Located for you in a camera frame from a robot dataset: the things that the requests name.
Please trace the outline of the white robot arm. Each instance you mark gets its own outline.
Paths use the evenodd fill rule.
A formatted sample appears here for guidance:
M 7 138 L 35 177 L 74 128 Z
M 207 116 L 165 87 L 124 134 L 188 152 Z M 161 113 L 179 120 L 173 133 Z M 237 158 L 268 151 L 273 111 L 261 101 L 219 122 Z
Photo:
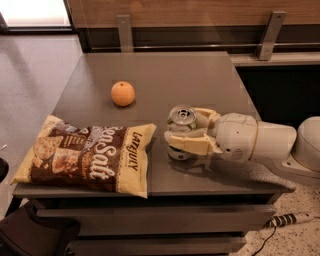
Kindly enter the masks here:
M 256 162 L 303 185 L 317 185 L 320 180 L 317 117 L 294 129 L 239 113 L 220 115 L 211 109 L 176 106 L 169 113 L 164 137 L 175 151 Z

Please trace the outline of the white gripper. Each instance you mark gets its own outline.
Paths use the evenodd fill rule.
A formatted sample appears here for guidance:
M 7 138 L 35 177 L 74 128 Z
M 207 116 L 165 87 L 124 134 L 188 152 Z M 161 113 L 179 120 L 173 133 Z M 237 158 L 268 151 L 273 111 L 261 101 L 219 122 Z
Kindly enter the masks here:
M 252 116 L 237 113 L 221 116 L 207 108 L 195 108 L 195 113 L 195 130 L 164 133 L 170 146 L 201 156 L 220 154 L 227 161 L 243 163 L 249 160 L 258 127 Z

